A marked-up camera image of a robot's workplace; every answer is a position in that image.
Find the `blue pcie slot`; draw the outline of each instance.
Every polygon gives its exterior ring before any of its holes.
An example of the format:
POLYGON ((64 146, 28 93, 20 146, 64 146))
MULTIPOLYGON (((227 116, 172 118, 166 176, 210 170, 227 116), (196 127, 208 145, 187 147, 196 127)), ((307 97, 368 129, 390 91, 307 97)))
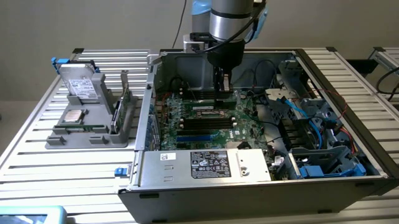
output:
POLYGON ((176 142, 179 141, 211 141, 211 135, 200 135, 200 136, 180 136, 176 138, 176 142))

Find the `green circuit board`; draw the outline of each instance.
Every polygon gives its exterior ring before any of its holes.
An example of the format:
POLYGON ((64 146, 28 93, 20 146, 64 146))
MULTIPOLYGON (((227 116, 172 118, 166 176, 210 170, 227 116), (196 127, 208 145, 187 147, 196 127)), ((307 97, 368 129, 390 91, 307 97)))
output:
POLYGON ((228 109, 214 109, 212 101, 183 100, 176 95, 166 99, 166 107, 162 115, 162 150, 184 149, 218 149, 236 148, 238 144, 246 141, 252 148, 266 148, 263 136, 258 136, 262 126, 244 113, 248 99, 239 99, 232 95, 224 100, 228 109), (214 119, 235 118, 236 125, 230 129, 211 130, 210 141, 176 141, 178 131, 182 130, 182 118, 186 119, 214 119))

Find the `warning label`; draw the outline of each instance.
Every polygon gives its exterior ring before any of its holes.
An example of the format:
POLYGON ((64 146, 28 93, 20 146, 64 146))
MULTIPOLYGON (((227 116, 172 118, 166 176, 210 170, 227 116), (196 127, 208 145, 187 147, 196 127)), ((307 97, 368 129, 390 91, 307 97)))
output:
POLYGON ((227 151, 191 152, 194 179, 231 177, 227 151))
POLYGON ((75 95, 80 99, 98 99, 94 84, 90 79, 70 79, 75 95))

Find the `sticker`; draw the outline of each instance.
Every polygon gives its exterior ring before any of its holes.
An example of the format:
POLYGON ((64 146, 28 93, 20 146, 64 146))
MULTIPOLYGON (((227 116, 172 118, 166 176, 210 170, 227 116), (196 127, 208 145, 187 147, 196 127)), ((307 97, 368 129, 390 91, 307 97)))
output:
POLYGON ((214 106, 194 106, 192 110, 199 111, 199 110, 214 110, 214 106))
POLYGON ((272 166, 280 166, 283 162, 284 162, 284 157, 276 155, 275 162, 272 163, 272 166))
POLYGON ((98 99, 94 84, 90 79, 70 79, 75 95, 80 99, 98 99))
POLYGON ((175 160, 176 153, 162 153, 162 160, 175 160))
POLYGON ((231 177, 227 151, 191 152, 191 177, 231 177))

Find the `white wall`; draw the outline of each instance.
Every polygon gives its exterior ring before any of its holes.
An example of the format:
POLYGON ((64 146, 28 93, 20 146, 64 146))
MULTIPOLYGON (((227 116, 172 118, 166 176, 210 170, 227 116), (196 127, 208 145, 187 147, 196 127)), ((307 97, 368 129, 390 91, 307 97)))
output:
MULTIPOLYGON (((68 57, 74 48, 170 48, 183 2, 0 0, 0 99, 40 99, 55 77, 50 59, 68 57)), ((399 46, 398 0, 268 2, 263 33, 250 47, 335 46, 346 57, 366 57, 372 46, 399 46)), ((191 0, 182 34, 191 30, 190 11, 191 0)))

